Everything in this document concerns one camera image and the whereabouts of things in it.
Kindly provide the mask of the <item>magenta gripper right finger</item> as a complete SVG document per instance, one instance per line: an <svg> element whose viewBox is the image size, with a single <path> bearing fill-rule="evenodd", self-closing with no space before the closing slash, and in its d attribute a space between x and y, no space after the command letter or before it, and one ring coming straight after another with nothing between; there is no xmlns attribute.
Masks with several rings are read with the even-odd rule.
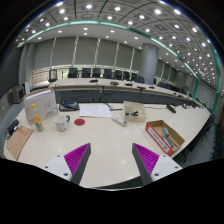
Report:
<svg viewBox="0 0 224 224"><path fill-rule="evenodd" d="M132 145L132 154L143 184L152 183L151 174L159 159L159 155L136 143Z"/></svg>

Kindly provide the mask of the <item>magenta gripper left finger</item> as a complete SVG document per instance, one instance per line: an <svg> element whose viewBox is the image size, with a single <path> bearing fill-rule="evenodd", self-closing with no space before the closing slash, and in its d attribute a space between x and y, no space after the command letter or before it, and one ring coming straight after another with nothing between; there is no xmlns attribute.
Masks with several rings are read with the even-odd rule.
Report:
<svg viewBox="0 0 224 224"><path fill-rule="evenodd" d="M86 164L91 154L91 144L82 145L64 156L72 173L71 182L80 184Z"/></svg>

